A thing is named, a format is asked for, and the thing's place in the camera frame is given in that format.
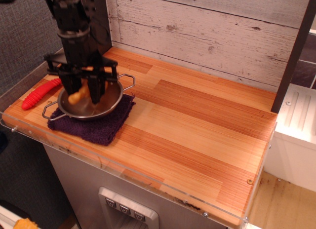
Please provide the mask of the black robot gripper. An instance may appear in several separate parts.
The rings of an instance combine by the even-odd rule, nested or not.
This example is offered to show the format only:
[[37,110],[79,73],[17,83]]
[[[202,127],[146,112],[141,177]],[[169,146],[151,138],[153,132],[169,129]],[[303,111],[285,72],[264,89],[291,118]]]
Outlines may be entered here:
[[63,53],[44,56],[50,72],[58,74],[68,95],[79,91],[81,79],[88,79],[92,103],[105,94],[106,80],[117,82],[116,61],[103,57],[90,34],[59,34]]

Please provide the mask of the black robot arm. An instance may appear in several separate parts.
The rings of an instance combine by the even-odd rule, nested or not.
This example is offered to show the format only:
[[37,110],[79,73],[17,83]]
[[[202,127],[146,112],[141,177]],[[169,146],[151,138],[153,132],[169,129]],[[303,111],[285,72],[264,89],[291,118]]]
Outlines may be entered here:
[[15,83],[39,63],[45,48],[63,51],[44,56],[48,70],[60,77],[69,95],[86,81],[92,103],[100,102],[106,82],[116,82],[117,62],[103,55],[112,47],[106,0],[0,0],[0,81]]

